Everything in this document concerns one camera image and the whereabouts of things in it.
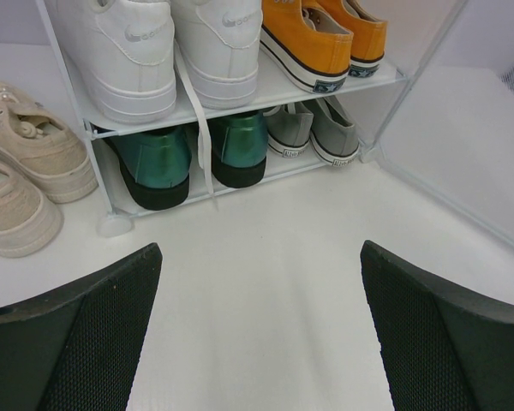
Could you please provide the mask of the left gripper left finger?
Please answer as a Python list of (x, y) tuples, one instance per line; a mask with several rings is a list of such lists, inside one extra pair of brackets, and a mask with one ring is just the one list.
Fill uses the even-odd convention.
[(162, 261), (151, 243), (0, 307), (0, 410), (124, 410)]

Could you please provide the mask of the orange canvas sneaker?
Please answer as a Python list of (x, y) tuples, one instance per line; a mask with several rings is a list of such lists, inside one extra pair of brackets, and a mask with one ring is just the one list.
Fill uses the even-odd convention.
[(263, 0), (260, 48), (306, 92), (329, 94), (345, 83), (354, 34), (317, 1)]
[(354, 35), (349, 76), (373, 76), (385, 57), (388, 21), (374, 17), (356, 0), (324, 0), (319, 5)]

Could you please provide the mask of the grey canvas sneaker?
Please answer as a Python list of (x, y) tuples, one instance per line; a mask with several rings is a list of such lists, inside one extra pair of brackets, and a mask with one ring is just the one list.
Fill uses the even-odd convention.
[(317, 156), (334, 168), (356, 159), (360, 143), (356, 125), (335, 96), (317, 98), (303, 103), (314, 119), (310, 141)]
[(314, 114), (302, 103), (288, 103), (264, 113), (269, 148), (282, 158), (297, 158), (310, 141)]

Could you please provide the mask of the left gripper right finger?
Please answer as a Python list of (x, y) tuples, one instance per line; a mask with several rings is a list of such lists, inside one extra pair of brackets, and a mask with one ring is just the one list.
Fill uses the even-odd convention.
[(360, 259), (396, 410), (514, 410), (514, 305), (372, 241)]

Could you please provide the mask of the green loafer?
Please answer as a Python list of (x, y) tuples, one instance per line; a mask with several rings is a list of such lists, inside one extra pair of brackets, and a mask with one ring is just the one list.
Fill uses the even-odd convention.
[(125, 185), (139, 206), (162, 211), (188, 197), (192, 153), (183, 127), (109, 137), (105, 144), (116, 154)]
[(248, 188), (266, 170), (268, 134), (260, 110), (208, 121), (212, 141), (212, 173), (229, 188)]

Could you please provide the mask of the beige sneaker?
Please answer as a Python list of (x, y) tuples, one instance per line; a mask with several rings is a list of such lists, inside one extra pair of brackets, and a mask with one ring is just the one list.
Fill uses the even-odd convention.
[(0, 81), (0, 161), (54, 203), (80, 200), (98, 186), (82, 141), (21, 89)]
[(59, 208), (27, 178), (0, 162), (0, 256), (36, 253), (62, 226)]

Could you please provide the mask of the white sneaker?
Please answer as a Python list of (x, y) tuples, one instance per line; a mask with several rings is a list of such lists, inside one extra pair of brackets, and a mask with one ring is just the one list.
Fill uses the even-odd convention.
[(260, 1), (172, 1), (175, 66), (198, 125), (198, 164), (212, 183), (212, 138), (205, 109), (250, 103), (257, 90)]
[(167, 1), (54, 0), (46, 4), (57, 42), (107, 118), (154, 122), (176, 104)]

